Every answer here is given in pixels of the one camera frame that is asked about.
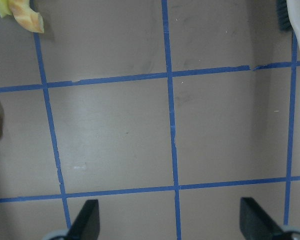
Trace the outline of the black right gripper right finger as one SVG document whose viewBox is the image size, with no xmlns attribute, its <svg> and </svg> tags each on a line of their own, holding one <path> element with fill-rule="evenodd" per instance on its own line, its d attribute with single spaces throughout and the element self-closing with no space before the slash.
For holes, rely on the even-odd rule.
<svg viewBox="0 0 300 240">
<path fill-rule="evenodd" d="M 242 197 L 239 208 L 239 229 L 245 240 L 280 240 L 281 227 L 252 197 Z"/>
</svg>

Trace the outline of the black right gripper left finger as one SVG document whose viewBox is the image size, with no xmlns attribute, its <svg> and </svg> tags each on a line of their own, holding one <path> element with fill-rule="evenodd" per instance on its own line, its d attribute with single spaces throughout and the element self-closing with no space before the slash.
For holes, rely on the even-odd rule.
<svg viewBox="0 0 300 240">
<path fill-rule="evenodd" d="M 67 240 L 97 240 L 100 234 L 100 211 L 97 199 L 87 200 L 71 228 Z"/>
</svg>

